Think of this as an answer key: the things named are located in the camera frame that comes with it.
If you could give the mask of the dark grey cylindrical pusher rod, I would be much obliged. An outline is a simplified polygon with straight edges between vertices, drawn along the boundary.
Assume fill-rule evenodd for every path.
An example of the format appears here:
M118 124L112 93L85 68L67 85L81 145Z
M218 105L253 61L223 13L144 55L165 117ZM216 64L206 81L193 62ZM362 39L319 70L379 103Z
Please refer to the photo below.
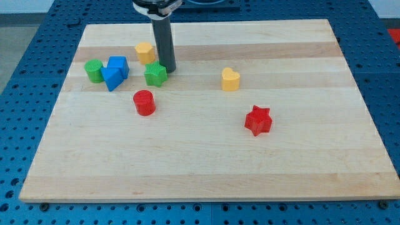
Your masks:
M152 29L159 63L166 68L168 73L172 73L176 70L176 59L170 18L152 20Z

